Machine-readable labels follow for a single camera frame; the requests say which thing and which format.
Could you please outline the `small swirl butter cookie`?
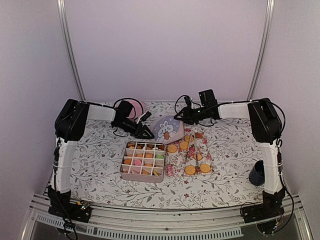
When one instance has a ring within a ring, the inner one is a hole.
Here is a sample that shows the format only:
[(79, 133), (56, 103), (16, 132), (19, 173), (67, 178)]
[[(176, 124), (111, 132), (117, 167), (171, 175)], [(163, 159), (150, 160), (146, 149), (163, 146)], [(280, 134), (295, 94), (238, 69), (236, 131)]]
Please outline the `small swirl butter cookie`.
[(149, 159), (153, 159), (154, 158), (154, 155), (150, 152), (146, 152), (145, 155), (144, 155), (145, 158), (149, 158)]

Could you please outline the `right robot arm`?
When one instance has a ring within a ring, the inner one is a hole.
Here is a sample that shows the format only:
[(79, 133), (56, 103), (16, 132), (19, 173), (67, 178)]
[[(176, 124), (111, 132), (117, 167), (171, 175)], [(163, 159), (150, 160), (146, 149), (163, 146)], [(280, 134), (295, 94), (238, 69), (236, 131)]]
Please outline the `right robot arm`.
[(248, 119), (254, 139), (259, 143), (264, 167), (263, 203), (258, 213), (269, 218), (282, 204), (286, 188), (282, 179), (282, 132), (285, 121), (280, 119), (279, 106), (269, 98), (218, 103), (211, 89), (199, 92), (200, 107), (193, 108), (192, 100), (183, 95), (186, 106), (176, 111), (174, 118), (188, 125), (197, 125), (205, 119)]

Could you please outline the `pink divided cookie tin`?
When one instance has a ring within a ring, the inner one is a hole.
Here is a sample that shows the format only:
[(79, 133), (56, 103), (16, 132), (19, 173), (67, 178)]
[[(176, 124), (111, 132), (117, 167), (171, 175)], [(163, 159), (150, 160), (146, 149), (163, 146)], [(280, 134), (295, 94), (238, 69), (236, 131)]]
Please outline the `pink divided cookie tin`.
[[(135, 148), (127, 148), (128, 143), (136, 143)], [(145, 158), (145, 153), (152, 153), (153, 158)], [(134, 159), (142, 161), (141, 166), (134, 165)], [(131, 168), (140, 169), (140, 174), (132, 174)], [(161, 183), (165, 173), (165, 145), (157, 142), (129, 141), (124, 148), (120, 164), (123, 180), (143, 183)]]

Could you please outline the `green sandwich cookie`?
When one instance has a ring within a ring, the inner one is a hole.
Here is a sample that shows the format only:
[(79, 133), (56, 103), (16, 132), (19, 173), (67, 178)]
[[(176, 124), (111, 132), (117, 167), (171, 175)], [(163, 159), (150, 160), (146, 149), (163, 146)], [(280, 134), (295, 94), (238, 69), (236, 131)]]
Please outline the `green sandwich cookie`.
[(164, 155), (156, 155), (155, 158), (156, 159), (165, 159)]

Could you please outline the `aluminium frame post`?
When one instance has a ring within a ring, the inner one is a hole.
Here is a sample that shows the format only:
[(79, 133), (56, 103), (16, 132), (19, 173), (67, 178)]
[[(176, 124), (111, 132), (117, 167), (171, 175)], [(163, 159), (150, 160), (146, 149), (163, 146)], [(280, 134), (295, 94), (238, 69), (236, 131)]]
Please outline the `aluminium frame post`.
[(68, 60), (69, 60), (72, 76), (75, 82), (76, 90), (79, 98), (82, 101), (86, 101), (85, 92), (81, 83), (79, 70), (77, 67), (76, 58), (75, 58), (75, 54), (72, 46), (72, 40), (71, 40), (71, 35), (70, 35), (70, 30), (68, 25), (68, 18), (67, 18), (67, 11), (66, 11), (66, 3), (64, 0), (57, 0), (56, 3), (57, 3), (60, 26), (62, 30), (62, 36), (64, 39), (66, 52), (68, 55)]
[(258, 51), (252, 79), (249, 86), (249, 91), (246, 97), (247, 101), (252, 100), (254, 98), (254, 95), (258, 86), (258, 82), (259, 82), (259, 78), (260, 78), (260, 74), (261, 74), (261, 70), (264, 62), (265, 52), (268, 45), (269, 35), (272, 27), (274, 8), (275, 8), (275, 0), (267, 0), (261, 41), (260, 41), (259, 51)]

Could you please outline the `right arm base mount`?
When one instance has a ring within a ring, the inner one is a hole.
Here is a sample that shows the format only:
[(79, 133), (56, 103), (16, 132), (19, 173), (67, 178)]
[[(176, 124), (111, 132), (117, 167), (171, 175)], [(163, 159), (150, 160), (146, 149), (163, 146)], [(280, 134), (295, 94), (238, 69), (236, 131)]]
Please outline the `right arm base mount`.
[(258, 231), (264, 235), (271, 235), (276, 232), (284, 213), (282, 206), (277, 207), (275, 210), (265, 210), (260, 205), (249, 205), (240, 208), (240, 215), (246, 224), (271, 219), (270, 221), (258, 223), (256, 226)]

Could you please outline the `round cracker cookie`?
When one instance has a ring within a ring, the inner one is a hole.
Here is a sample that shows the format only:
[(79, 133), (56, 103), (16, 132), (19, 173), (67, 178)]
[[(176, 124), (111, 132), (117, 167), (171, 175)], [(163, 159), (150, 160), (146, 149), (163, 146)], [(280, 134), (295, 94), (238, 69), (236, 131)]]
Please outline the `round cracker cookie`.
[(190, 136), (190, 135), (186, 135), (184, 137), (184, 140), (188, 143), (192, 143), (194, 141), (194, 137), (193, 136)]
[(179, 144), (179, 147), (182, 149), (182, 150), (187, 150), (188, 147), (189, 147), (189, 143), (187, 141), (183, 141)]
[(211, 166), (210, 165), (208, 165), (208, 164), (206, 164), (206, 163), (204, 163), (204, 164), (201, 164), (200, 165), (200, 171), (202, 172), (202, 173), (204, 173), (204, 174), (206, 174), (206, 173), (209, 173), (210, 171), (211, 171)]

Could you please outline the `metal tongs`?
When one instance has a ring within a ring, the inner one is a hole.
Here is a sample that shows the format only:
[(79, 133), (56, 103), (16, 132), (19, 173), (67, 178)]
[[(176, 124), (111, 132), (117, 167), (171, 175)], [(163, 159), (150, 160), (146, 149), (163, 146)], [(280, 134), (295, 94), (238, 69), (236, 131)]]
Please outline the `metal tongs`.
[(195, 175), (199, 168), (198, 147), (195, 132), (192, 132), (190, 136), (193, 136), (194, 140), (193, 142), (189, 142), (184, 159), (184, 173), (187, 176)]

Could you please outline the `left aluminium frame post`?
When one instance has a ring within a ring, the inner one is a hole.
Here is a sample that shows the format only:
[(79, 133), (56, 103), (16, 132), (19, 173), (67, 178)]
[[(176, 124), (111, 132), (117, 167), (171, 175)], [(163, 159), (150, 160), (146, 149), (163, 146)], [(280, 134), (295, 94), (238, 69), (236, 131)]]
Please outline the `left aluminium frame post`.
[(72, 76), (75, 82), (76, 90), (79, 98), (82, 101), (86, 101), (85, 92), (81, 83), (79, 70), (77, 67), (76, 58), (75, 58), (75, 54), (72, 46), (72, 40), (71, 40), (71, 35), (70, 35), (70, 30), (68, 25), (68, 18), (67, 18), (67, 11), (66, 11), (66, 3), (64, 0), (57, 0), (56, 3), (57, 3), (60, 26), (62, 30), (62, 36), (64, 39), (66, 52), (68, 55), (68, 60), (69, 60)]

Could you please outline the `floral cookie tray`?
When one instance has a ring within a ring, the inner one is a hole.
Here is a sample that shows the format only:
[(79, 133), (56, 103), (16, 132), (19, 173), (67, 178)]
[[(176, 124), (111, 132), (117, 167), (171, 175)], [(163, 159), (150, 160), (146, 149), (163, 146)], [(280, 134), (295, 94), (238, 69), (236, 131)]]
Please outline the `floral cookie tray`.
[(170, 177), (211, 175), (213, 159), (203, 129), (187, 129), (185, 136), (166, 147), (165, 171)]

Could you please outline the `right aluminium frame post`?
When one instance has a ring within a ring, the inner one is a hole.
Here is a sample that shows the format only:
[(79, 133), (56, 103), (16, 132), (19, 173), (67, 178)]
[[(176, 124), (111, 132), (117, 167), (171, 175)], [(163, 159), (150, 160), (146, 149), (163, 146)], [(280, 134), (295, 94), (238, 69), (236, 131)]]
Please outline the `right aluminium frame post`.
[(261, 70), (264, 62), (265, 52), (268, 45), (269, 35), (272, 27), (274, 8), (275, 8), (275, 0), (267, 0), (261, 41), (260, 41), (259, 51), (258, 51), (252, 79), (249, 86), (249, 91), (246, 97), (247, 101), (252, 100), (254, 98), (254, 95), (258, 86), (258, 82), (259, 82), (259, 78), (260, 78), (260, 74), (261, 74)]

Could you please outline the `silver tin lid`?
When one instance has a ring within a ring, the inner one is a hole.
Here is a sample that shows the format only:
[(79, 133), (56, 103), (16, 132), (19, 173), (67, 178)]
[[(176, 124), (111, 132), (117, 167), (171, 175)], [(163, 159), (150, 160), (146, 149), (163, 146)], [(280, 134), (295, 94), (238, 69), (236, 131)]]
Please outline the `silver tin lid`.
[(181, 140), (185, 136), (184, 122), (176, 120), (171, 114), (157, 118), (150, 127), (157, 143), (167, 145)]

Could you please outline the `pink plate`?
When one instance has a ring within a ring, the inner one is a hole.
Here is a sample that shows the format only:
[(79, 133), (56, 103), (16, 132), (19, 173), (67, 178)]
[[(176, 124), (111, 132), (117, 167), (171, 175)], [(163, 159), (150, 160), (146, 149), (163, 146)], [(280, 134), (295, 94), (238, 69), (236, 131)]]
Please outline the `pink plate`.
[(136, 119), (146, 112), (146, 105), (143, 102), (140, 101), (140, 103), (138, 103), (137, 101), (131, 99), (127, 101), (133, 105), (133, 108), (128, 116), (129, 119)]

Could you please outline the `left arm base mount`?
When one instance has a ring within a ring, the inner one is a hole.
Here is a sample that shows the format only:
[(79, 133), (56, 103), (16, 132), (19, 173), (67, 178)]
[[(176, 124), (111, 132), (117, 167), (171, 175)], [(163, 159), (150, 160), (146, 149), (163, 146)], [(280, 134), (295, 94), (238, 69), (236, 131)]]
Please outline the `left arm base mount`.
[(61, 218), (66, 218), (77, 222), (88, 223), (91, 217), (92, 208), (90, 206), (83, 208), (77, 203), (68, 203), (61, 206), (58, 202), (51, 200), (48, 213)]

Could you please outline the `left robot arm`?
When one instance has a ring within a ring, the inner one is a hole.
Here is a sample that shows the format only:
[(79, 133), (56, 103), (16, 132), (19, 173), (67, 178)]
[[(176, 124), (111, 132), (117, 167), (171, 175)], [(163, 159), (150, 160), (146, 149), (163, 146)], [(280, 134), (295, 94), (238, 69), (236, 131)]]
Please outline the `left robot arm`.
[(87, 120), (111, 123), (137, 139), (151, 140), (155, 136), (149, 127), (143, 124), (152, 114), (143, 111), (138, 121), (129, 118), (133, 105), (121, 99), (118, 106), (68, 99), (55, 120), (56, 147), (54, 150), (53, 174), (48, 195), (51, 206), (63, 216), (74, 213), (70, 202), (70, 176), (75, 148), (84, 135)]

